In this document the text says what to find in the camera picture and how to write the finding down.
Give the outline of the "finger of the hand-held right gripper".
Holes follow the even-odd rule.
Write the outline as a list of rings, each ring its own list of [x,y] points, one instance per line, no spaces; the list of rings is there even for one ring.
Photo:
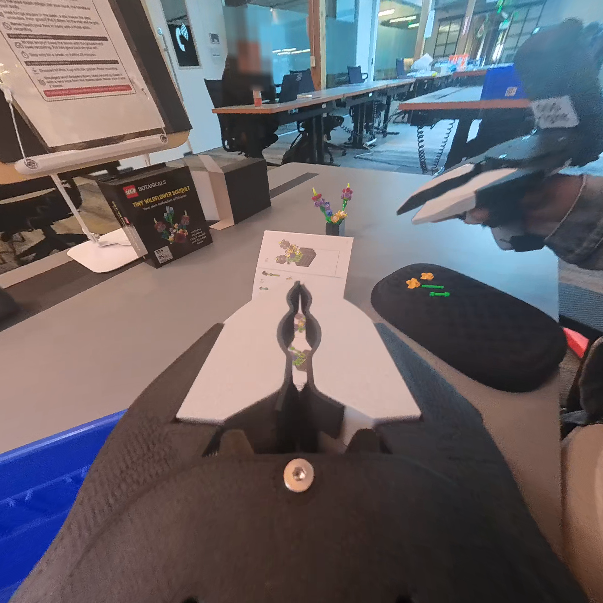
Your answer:
[[[482,172],[467,183],[439,193],[418,210],[412,218],[413,224],[426,224],[452,219],[476,206],[479,189],[497,184],[505,177],[515,176],[518,169],[500,169]]]
[[[397,215],[422,207],[444,193],[466,184],[479,173],[478,164],[458,164],[433,177],[414,191],[398,208]]]

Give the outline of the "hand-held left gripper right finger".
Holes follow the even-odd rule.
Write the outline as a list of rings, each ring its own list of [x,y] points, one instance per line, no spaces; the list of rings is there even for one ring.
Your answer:
[[[418,421],[421,410],[373,320],[332,291],[300,285],[311,347],[303,390],[318,449],[343,453],[361,430]]]

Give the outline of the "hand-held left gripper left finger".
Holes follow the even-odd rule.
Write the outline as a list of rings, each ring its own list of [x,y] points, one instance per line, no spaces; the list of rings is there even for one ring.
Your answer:
[[[289,345],[300,283],[267,291],[224,321],[176,414],[184,423],[241,430],[258,453],[293,447],[297,400]]]

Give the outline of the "flower instruction booklet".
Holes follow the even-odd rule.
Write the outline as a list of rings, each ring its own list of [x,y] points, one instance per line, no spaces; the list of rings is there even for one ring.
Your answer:
[[[343,296],[352,244],[350,237],[264,231],[252,300],[287,292],[296,282]]]

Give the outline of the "blue plastic bin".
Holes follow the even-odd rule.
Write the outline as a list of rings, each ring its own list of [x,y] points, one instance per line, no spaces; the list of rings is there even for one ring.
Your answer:
[[[87,472],[125,410],[1,454],[1,602],[64,524]]]

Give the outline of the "person's right forearm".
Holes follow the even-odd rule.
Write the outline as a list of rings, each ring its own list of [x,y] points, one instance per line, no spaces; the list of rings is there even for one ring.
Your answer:
[[[545,245],[570,265],[602,271],[601,176],[582,175],[576,200]]]

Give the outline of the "wood-edged office desk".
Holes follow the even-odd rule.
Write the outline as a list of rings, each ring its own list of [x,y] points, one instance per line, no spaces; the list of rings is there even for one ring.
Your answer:
[[[213,114],[221,114],[225,118],[237,116],[265,121],[268,117],[276,118],[279,125],[298,124],[298,137],[290,149],[283,155],[282,164],[287,162],[326,165],[334,164],[328,141],[325,119],[335,117],[338,111],[360,106],[357,111],[355,129],[352,131],[352,148],[365,147],[363,137],[367,121],[367,105],[386,102],[389,108],[391,100],[401,93],[404,87],[412,86],[416,79],[381,80],[374,83],[340,86],[332,89],[312,92],[293,102],[264,102],[260,107],[253,105],[227,106],[212,109]]]
[[[410,125],[418,128],[418,156],[423,174],[434,174],[440,164],[440,160],[435,159],[433,167],[427,166],[421,133],[425,127],[443,120],[456,125],[443,165],[445,170],[533,130],[534,118],[527,99],[483,100],[481,95],[481,86],[447,87],[399,104],[399,112],[409,114]]]

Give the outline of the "grey desk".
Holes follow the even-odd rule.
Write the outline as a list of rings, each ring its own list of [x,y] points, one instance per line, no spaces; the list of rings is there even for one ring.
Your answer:
[[[319,234],[311,188],[353,200],[345,298],[373,321],[370,295],[406,265],[453,269],[558,317],[557,259],[548,250],[504,252],[489,230],[460,220],[413,225],[396,215],[426,177],[350,168],[268,173],[283,190],[271,207],[217,232],[214,243],[161,269],[146,263],[110,277],[1,332],[1,452],[127,408],[215,323],[252,297],[265,230]]]

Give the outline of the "person's right hand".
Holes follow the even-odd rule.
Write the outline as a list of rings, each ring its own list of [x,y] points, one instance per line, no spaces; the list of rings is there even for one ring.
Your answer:
[[[584,176],[554,174],[530,189],[520,201],[518,223],[530,235],[548,237],[570,212],[584,185]]]

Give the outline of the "blue labelled storage bin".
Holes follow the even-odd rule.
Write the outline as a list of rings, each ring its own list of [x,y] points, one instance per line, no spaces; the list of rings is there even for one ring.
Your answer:
[[[480,100],[521,100],[527,98],[513,63],[486,71]]]

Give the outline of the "black quilted wrist pad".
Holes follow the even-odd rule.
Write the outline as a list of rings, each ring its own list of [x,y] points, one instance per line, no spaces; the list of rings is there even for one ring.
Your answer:
[[[420,280],[430,272],[434,279]],[[410,290],[406,281],[443,285],[449,298]],[[559,323],[538,308],[467,275],[415,263],[382,278],[371,294],[386,322],[468,378],[509,393],[540,388],[567,351]]]

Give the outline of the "brick flower bouquet model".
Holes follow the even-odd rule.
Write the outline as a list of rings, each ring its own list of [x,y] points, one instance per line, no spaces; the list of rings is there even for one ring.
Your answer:
[[[347,218],[346,208],[353,196],[350,183],[347,183],[346,187],[342,189],[341,208],[337,211],[331,207],[330,202],[326,200],[321,193],[318,193],[315,189],[313,189],[312,192],[313,205],[320,210],[326,222],[326,235],[345,236],[345,220]]]

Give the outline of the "pile of assorted supplies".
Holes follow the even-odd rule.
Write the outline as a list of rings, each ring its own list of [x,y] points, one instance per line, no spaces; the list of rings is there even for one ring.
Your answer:
[[[461,73],[467,70],[470,61],[469,54],[457,54],[433,58],[423,54],[411,65],[410,74],[414,77],[442,77]]]

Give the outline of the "wooden pillar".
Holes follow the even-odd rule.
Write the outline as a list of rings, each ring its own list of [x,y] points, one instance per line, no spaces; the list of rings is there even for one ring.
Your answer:
[[[315,90],[326,88],[326,1],[308,1],[307,31]]]
[[[414,48],[414,60],[418,60],[424,54],[425,47],[425,32],[427,26],[432,23],[430,14],[432,12],[434,1],[422,1],[420,17],[418,21],[416,44]]]

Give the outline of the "black flower set box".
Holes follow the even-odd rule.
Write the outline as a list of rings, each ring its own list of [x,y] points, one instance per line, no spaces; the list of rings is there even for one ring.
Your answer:
[[[140,258],[162,268],[213,243],[189,167],[159,163],[97,185]]]

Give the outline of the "dark laptop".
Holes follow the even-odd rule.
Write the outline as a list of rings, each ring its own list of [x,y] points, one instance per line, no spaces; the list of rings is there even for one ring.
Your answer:
[[[283,76],[278,95],[279,104],[297,100],[301,79],[302,74],[300,72],[289,73]]]

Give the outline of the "red flat object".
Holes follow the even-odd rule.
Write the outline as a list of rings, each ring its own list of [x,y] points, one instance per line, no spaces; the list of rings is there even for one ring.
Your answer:
[[[588,337],[570,328],[562,328],[562,330],[566,336],[569,349],[578,358],[583,359],[591,343]]]

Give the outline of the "black box with white flap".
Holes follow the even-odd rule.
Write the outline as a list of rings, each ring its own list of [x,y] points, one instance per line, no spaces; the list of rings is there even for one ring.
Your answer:
[[[219,166],[209,155],[190,155],[184,162],[210,228],[224,230],[271,207],[264,159],[245,158]]]

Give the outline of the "black phone icon sign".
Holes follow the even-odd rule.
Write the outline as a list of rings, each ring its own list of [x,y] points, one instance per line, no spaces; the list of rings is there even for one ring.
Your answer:
[[[178,65],[181,67],[200,66],[194,39],[189,27],[184,23],[170,25]]]

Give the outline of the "printed instruction sheet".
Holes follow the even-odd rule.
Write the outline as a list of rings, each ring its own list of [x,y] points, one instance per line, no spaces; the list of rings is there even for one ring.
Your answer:
[[[1,80],[49,149],[165,129],[109,1],[1,1]]]

